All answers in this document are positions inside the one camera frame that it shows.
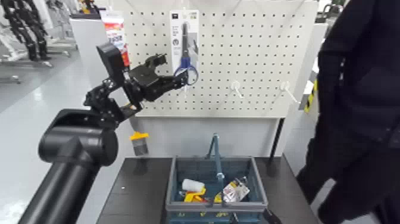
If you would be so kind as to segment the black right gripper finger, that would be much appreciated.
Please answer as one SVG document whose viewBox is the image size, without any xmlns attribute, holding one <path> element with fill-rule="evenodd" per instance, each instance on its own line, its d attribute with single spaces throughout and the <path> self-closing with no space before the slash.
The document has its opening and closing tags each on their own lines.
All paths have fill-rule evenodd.
<svg viewBox="0 0 400 224">
<path fill-rule="evenodd" d="M 281 220 L 270 209 L 263 211 L 263 217 L 269 224 L 282 224 Z"/>
</svg>

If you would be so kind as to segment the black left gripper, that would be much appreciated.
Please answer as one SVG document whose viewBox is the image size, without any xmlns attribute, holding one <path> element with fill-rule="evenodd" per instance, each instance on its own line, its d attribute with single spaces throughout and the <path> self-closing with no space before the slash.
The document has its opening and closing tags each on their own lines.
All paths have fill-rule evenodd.
<svg viewBox="0 0 400 224">
<path fill-rule="evenodd" d="M 180 89 L 188 84 L 188 71 L 179 71 L 174 76 L 159 76 L 156 67 L 166 64 L 165 54 L 155 54 L 145 60 L 145 65 L 140 65 L 129 71 L 132 84 L 132 96 L 137 102 L 143 100 L 155 101 L 164 93 Z"/>
</svg>

